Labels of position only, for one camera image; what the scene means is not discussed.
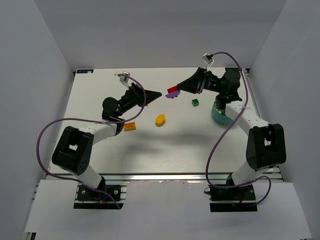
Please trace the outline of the long red lego brick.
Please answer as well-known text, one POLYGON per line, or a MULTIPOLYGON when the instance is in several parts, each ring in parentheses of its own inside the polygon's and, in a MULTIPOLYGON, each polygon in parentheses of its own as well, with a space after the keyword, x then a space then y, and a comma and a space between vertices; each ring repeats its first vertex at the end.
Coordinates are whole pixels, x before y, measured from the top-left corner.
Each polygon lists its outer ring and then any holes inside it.
POLYGON ((171 87, 171 88, 168 88, 168 89, 167 89, 167 92, 170 94, 170 93, 175 92, 175 91, 177 91, 177 90, 178 90, 178 86, 176 85, 176 86, 173 86, 173 87, 171 87))

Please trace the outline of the lilac arched lego brick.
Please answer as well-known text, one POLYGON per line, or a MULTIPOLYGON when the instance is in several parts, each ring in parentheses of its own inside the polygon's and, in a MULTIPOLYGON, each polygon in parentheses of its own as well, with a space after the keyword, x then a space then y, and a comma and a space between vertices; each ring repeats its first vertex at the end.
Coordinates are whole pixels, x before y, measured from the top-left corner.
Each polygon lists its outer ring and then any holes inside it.
POLYGON ((179 90, 173 91, 173 92, 166 94, 165 97, 168 99, 174 99, 174 98, 178 97, 180 93, 181 92, 179 90))

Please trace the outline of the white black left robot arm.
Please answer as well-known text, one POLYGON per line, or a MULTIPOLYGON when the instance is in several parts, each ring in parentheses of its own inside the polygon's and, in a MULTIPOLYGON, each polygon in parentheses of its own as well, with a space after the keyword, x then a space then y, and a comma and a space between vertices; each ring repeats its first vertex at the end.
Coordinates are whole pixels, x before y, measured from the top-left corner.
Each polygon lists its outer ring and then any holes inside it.
POLYGON ((162 96, 161 92, 142 90, 133 83, 119 99, 107 97, 102 102, 103 123, 82 128, 67 126, 52 155, 52 163, 76 177, 82 184, 98 191, 105 190, 105 179, 91 166, 93 145, 117 136, 124 129, 121 116, 135 106, 142 107, 162 96))

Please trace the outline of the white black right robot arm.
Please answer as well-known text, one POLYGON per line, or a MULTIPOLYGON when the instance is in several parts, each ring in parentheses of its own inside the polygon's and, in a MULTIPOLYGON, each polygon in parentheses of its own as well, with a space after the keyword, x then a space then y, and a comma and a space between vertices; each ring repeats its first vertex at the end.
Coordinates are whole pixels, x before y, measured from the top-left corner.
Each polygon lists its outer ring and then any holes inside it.
POLYGON ((238 93, 241 80, 245 80, 245 76, 240 68, 226 68, 222 77, 218 77, 199 67, 176 86, 178 91, 192 94, 204 90, 216 92, 213 119, 216 122, 221 117, 231 119, 228 130, 238 125, 246 133, 245 162, 229 176, 228 189, 254 183, 265 170, 281 165, 287 159, 284 128, 279 123, 263 120, 247 107, 248 99, 242 99, 238 93))

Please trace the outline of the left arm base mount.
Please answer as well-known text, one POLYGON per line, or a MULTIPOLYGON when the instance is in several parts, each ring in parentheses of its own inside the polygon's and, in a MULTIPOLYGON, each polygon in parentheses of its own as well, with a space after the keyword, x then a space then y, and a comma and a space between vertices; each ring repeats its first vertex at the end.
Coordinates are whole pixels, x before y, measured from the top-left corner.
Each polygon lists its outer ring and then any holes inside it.
POLYGON ((119 208, 108 195, 89 190, 84 185, 77 187, 73 208, 82 210, 120 210, 125 203, 127 186, 107 183, 105 192, 116 201, 119 208))

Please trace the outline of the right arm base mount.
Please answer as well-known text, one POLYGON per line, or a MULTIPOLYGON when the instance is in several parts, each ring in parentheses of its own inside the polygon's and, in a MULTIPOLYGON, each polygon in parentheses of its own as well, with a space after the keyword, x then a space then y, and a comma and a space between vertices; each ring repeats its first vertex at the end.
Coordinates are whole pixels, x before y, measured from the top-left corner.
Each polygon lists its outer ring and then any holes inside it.
POLYGON ((204 194, 209 196, 212 213, 257 212, 256 195, 252 185, 220 189, 208 186, 204 194))

